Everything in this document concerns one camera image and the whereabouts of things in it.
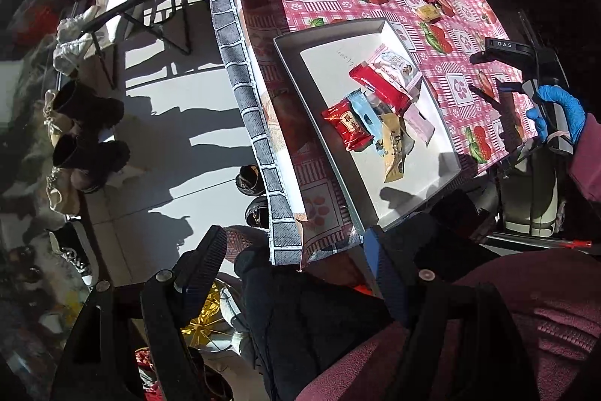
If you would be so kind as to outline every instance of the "gray plaid fabric trim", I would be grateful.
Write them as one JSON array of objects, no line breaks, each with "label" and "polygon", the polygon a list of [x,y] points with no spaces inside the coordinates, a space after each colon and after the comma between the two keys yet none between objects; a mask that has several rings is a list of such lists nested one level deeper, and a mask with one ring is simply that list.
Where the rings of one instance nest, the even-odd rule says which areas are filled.
[{"label": "gray plaid fabric trim", "polygon": [[[243,41],[236,5],[234,0],[209,1],[219,52],[265,181],[269,198],[271,262],[274,265],[298,265],[301,263],[302,254],[301,237],[284,193],[282,178],[267,133],[267,123],[257,86],[252,77],[251,63]],[[360,242],[361,238],[355,235],[350,239],[329,245],[323,250],[313,252],[310,260],[323,259],[354,247]]]}]

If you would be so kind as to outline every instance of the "black pants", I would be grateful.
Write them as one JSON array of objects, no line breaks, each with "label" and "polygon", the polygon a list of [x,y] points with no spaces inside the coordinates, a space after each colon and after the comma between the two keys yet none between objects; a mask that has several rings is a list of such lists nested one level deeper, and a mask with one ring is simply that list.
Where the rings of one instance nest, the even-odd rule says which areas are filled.
[{"label": "black pants", "polygon": [[[399,240],[420,269],[431,269],[447,281],[497,256],[443,226],[422,233],[418,221],[419,216],[416,233],[410,234],[414,239],[405,234]],[[272,266],[267,246],[246,248],[235,270],[272,401],[293,401],[318,375],[392,322],[379,298],[294,267]]]}]

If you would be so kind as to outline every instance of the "gloved hand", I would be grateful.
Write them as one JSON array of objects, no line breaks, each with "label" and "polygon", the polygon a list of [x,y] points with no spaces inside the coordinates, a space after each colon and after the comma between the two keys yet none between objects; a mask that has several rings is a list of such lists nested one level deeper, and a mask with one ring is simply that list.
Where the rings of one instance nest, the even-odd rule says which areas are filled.
[{"label": "gloved hand", "polygon": [[[576,145],[584,128],[584,123],[587,120],[587,115],[578,99],[559,86],[540,86],[537,92],[543,101],[557,103],[563,108],[564,113],[566,113],[566,121],[570,130],[572,145]],[[534,127],[539,132],[539,137],[543,141],[546,141],[549,135],[547,122],[541,116],[539,110],[534,107],[530,108],[526,111],[526,116],[534,120]]]}]

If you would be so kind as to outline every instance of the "blue snack wrapper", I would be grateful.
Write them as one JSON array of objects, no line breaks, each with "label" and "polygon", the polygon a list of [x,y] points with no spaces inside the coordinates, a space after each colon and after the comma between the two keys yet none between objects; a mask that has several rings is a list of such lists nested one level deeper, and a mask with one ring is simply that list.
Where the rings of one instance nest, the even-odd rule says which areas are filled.
[{"label": "blue snack wrapper", "polygon": [[384,143],[382,141],[382,122],[366,99],[363,91],[357,89],[349,93],[346,98],[350,101],[353,112],[357,115],[363,126],[370,135],[373,135],[376,152],[378,152],[378,155],[383,156]]}]

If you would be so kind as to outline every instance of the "pink checkered tablecloth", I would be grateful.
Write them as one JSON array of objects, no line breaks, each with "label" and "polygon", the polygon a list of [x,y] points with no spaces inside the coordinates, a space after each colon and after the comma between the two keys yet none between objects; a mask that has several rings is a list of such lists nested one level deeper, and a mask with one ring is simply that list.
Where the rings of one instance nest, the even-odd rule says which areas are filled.
[{"label": "pink checkered tablecloth", "polygon": [[[286,194],[297,220],[304,255],[344,239],[352,224],[325,153],[273,47],[275,36],[289,31],[357,18],[386,18],[420,64],[435,92],[444,121],[460,156],[470,154],[466,131],[481,127],[490,149],[482,150],[484,171],[507,155],[500,115],[475,96],[469,84],[498,98],[494,79],[521,80],[517,70],[493,62],[473,66],[470,54],[480,51],[486,36],[507,38],[485,0],[447,0],[455,15],[424,25],[414,13],[422,0],[236,0],[245,30],[257,88],[269,127]],[[535,136],[525,117],[527,97],[514,94],[515,124],[525,140]],[[473,159],[462,159],[466,166]]]}]

